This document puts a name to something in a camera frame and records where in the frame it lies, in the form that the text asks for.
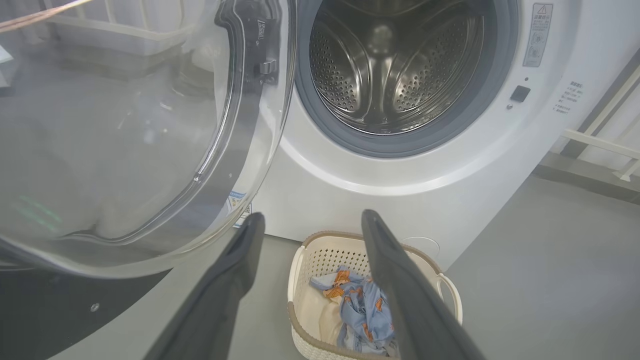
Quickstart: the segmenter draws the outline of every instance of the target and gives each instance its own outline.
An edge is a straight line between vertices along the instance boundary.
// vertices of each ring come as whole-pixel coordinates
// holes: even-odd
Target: crumpled fabric
[[[387,296],[370,277],[342,265],[333,274],[312,277],[311,286],[340,302],[344,322],[336,345],[365,354],[399,357]]]

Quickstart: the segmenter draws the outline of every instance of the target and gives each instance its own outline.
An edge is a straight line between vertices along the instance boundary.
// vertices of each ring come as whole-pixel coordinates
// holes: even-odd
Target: washing machine opening
[[[310,3],[319,4],[301,6],[298,93],[326,135],[364,155],[450,140],[493,100],[513,59],[515,0]]]

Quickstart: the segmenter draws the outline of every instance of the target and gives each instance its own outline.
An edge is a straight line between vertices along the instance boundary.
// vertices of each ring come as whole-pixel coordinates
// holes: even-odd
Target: washing machine door
[[[282,134],[295,7],[0,0],[3,258],[134,277],[232,226]]]

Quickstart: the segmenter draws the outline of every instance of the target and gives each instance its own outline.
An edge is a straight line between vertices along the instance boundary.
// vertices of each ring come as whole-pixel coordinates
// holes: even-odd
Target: basket rim
[[[305,239],[301,247],[306,249],[309,246],[309,244],[311,244],[313,241],[324,238],[324,237],[329,237],[329,236],[364,241],[364,237],[360,234],[347,233],[344,231],[325,230],[325,231],[319,231],[315,234],[310,235],[307,239]],[[411,252],[412,254],[415,254],[416,256],[426,261],[433,268],[436,274],[442,274],[442,270],[440,269],[438,264],[436,264],[435,261],[433,261],[429,256],[427,256],[427,254],[423,253],[422,251],[414,247],[403,245],[403,244],[400,244],[400,245],[405,251]],[[298,336],[302,338],[302,340],[304,340],[306,343],[308,343],[313,347],[319,348],[327,352],[334,353],[339,356],[346,356],[346,357],[351,357],[353,359],[359,359],[359,360],[397,359],[394,357],[385,357],[385,356],[380,356],[376,354],[363,354],[363,353],[355,352],[353,350],[349,350],[346,348],[340,348],[337,345],[325,343],[311,336],[302,327],[302,325],[298,321],[298,317],[296,316],[296,310],[295,310],[295,305],[293,304],[293,301],[287,302],[287,311],[289,313],[289,322],[291,322],[291,327],[293,328],[293,330],[298,334]]]

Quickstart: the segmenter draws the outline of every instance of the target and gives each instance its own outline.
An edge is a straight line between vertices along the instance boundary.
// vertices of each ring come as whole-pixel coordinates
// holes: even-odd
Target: beige plastic basket
[[[456,319],[462,323],[462,303],[455,285],[427,255],[408,246],[403,245],[403,248],[441,297],[442,284],[449,288]],[[310,360],[389,359],[378,355],[361,354],[319,340],[319,319],[326,299],[320,291],[308,285],[309,279],[312,276],[335,272],[340,265],[346,265],[362,276],[371,274],[367,251],[361,236],[323,231],[307,238],[296,251],[287,288],[291,335],[296,348],[302,356]]]

